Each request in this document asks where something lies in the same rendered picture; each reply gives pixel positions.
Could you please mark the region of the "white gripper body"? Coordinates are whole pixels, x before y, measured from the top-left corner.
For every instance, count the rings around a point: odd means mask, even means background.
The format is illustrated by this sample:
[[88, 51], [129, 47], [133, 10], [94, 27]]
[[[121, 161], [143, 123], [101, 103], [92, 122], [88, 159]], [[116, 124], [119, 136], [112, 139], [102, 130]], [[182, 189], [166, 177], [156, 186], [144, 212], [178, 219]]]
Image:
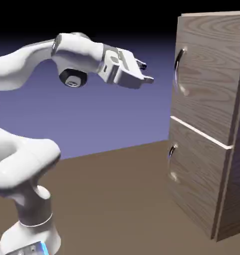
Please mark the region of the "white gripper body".
[[132, 52], [118, 48], [119, 67], [113, 82], [124, 88], [139, 89], [144, 81]]

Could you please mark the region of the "tall wooden cabinet door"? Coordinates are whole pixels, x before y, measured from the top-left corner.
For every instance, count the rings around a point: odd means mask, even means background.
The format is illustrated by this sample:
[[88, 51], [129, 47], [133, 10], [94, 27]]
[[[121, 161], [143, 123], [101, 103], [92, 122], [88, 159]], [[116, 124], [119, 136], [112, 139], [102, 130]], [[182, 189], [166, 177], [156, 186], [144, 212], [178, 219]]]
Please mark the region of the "tall wooden cabinet door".
[[178, 18], [175, 59], [184, 96], [173, 87], [171, 114], [224, 145], [233, 143], [240, 100], [240, 12]]

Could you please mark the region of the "wooden cabinet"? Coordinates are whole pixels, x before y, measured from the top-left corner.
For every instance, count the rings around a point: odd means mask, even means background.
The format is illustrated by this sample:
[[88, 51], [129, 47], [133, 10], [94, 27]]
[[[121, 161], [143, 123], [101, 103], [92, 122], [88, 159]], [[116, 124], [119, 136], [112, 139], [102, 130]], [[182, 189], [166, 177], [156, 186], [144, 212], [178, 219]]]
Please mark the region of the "wooden cabinet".
[[208, 238], [240, 233], [240, 11], [178, 18], [167, 184]]

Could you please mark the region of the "short wooden cabinet door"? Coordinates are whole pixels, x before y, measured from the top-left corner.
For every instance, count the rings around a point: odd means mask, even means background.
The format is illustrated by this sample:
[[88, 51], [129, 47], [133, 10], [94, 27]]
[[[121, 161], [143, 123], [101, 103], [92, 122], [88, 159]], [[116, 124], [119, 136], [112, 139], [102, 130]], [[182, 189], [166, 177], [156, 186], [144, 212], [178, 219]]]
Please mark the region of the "short wooden cabinet door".
[[233, 147], [171, 116], [169, 149], [173, 143], [177, 143], [178, 148], [172, 155], [172, 169], [180, 183], [168, 177], [171, 194], [188, 217], [212, 239]]

